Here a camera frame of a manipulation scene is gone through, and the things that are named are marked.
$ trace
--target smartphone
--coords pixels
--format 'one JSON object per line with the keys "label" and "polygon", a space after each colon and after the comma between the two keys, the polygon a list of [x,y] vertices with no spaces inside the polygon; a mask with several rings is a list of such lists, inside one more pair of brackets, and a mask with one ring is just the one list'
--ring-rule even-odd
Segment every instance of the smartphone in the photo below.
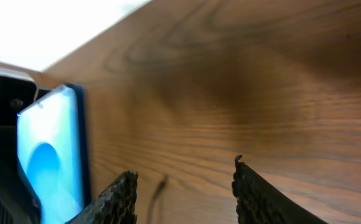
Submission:
{"label": "smartphone", "polygon": [[42,224],[63,224],[91,202],[83,90],[62,85],[18,114],[19,169],[42,205]]}

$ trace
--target wooden table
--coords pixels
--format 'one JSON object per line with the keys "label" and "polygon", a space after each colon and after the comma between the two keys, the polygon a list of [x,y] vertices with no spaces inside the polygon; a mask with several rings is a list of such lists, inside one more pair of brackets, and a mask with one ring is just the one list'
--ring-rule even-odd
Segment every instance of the wooden table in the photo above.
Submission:
{"label": "wooden table", "polygon": [[155,0],[42,76],[87,89],[93,195],[138,171],[138,223],[165,175],[153,223],[236,223],[237,154],[361,223],[361,0]]}

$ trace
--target black phone holder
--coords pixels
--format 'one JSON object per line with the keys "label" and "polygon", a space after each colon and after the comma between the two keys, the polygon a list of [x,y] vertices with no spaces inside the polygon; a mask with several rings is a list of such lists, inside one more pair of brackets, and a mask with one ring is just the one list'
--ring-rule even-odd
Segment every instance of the black phone holder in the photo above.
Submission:
{"label": "black phone holder", "polygon": [[41,204],[17,159],[17,113],[40,98],[27,80],[0,76],[0,224],[41,220]]}

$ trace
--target black textured grip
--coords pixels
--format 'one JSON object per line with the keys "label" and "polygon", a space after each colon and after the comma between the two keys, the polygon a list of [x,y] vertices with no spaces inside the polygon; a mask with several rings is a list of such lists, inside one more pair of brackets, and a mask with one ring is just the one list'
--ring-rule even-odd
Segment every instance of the black textured grip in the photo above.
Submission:
{"label": "black textured grip", "polygon": [[232,182],[239,224],[325,223],[288,199],[240,159],[241,156],[236,156]]}
{"label": "black textured grip", "polygon": [[122,173],[91,204],[68,224],[135,224],[136,187],[138,175]]}

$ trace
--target brown wooden surface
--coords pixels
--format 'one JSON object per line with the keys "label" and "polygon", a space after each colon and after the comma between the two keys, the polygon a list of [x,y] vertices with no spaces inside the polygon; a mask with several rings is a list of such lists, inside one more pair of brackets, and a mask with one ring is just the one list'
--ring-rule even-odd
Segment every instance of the brown wooden surface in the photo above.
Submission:
{"label": "brown wooden surface", "polygon": [[45,75],[88,90],[94,196],[138,171],[138,223],[164,174],[154,223],[236,223],[237,154],[361,223],[361,0],[157,0]]}

